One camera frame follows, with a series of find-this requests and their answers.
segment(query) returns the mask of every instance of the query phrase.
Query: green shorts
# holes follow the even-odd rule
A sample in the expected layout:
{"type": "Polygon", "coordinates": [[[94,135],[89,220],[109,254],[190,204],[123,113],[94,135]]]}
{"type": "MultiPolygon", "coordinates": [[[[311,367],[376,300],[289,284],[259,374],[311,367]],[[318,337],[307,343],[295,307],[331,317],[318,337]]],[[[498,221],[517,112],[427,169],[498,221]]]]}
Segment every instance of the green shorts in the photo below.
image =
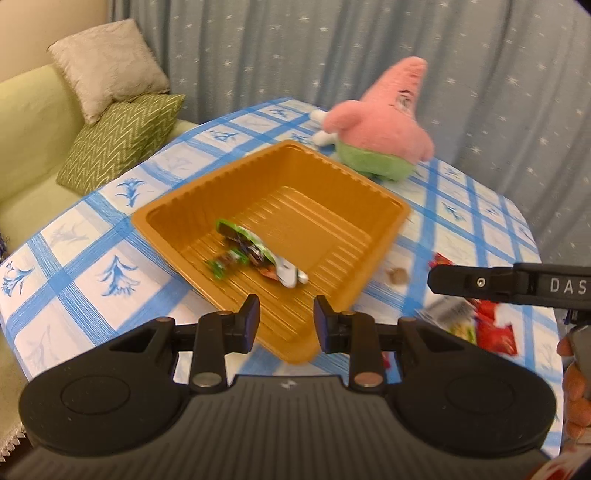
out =
{"type": "Polygon", "coordinates": [[[362,150],[340,141],[336,143],[336,151],[343,164],[366,177],[377,175],[390,180],[404,180],[414,171],[412,163],[396,155],[362,150]]]}

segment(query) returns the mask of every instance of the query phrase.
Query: plush toy eyes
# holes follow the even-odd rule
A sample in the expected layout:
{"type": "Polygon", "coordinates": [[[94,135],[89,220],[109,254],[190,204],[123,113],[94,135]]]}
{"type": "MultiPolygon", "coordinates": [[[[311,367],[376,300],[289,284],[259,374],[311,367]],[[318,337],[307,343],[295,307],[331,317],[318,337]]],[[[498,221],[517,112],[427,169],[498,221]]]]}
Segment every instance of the plush toy eyes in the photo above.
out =
{"type": "Polygon", "coordinates": [[[396,105],[397,107],[402,110],[404,113],[407,113],[411,107],[411,99],[408,98],[406,95],[398,95],[396,98],[396,105]]]}

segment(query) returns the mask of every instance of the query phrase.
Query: metal screw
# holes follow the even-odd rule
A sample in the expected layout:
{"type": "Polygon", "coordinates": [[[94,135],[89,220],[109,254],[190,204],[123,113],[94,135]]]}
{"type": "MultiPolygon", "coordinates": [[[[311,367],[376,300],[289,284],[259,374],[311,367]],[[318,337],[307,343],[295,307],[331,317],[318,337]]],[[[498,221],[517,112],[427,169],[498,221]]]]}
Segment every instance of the metal screw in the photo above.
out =
{"type": "Polygon", "coordinates": [[[193,376],[193,385],[203,388],[211,388],[222,382],[222,377],[214,372],[201,372],[193,376]]]}
{"type": "Polygon", "coordinates": [[[376,372],[361,372],[355,375],[354,379],[360,387],[373,388],[377,387],[384,381],[384,378],[376,372]]]}

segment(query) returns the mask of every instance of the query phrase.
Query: blue and white tablecloth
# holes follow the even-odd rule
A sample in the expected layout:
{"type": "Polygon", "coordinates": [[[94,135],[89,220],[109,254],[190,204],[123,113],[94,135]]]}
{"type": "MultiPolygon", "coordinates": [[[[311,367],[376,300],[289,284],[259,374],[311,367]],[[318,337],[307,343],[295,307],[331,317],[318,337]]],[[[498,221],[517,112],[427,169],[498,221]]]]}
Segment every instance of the blue and white tablecloth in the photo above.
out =
{"type": "MultiPolygon", "coordinates": [[[[0,265],[0,324],[30,379],[95,345],[157,316],[196,322],[213,307],[185,282],[134,229],[130,215],[140,206],[245,154],[284,139],[313,147],[318,130],[311,105],[293,99],[262,103],[197,127],[152,158],[91,193],[60,215],[0,265]]],[[[321,149],[334,154],[332,148],[321,149]]],[[[428,262],[439,252],[457,264],[497,266],[538,262],[530,230],[507,199],[446,163],[433,160],[400,183],[382,184],[405,198],[413,213],[355,309],[377,321],[401,315],[436,299],[427,287],[428,262]],[[405,268],[410,283],[389,285],[386,272],[405,268]]],[[[560,446],[562,367],[554,353],[558,333],[553,312],[503,305],[501,323],[512,323],[519,356],[552,386],[558,413],[545,444],[560,446]]],[[[183,355],[176,379],[186,380],[190,354],[183,355]]],[[[249,355],[226,357],[229,378],[236,373],[340,374],[348,358],[319,355],[305,365],[288,365],[261,346],[249,355]]],[[[396,369],[388,372],[399,380],[396,369]]]]}

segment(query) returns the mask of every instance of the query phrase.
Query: human hand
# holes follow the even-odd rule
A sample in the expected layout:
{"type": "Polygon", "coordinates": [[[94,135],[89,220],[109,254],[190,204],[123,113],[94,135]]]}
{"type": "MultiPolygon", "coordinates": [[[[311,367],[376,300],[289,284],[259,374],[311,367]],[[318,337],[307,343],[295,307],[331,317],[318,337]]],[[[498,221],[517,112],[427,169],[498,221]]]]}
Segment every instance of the human hand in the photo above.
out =
{"type": "MultiPolygon", "coordinates": [[[[556,352],[560,356],[573,356],[573,349],[567,337],[558,343],[556,352]]],[[[581,438],[586,428],[591,424],[591,401],[583,398],[586,387],[587,381],[585,377],[576,363],[573,362],[567,368],[562,381],[562,389],[566,396],[564,431],[573,440],[581,438]]]]}

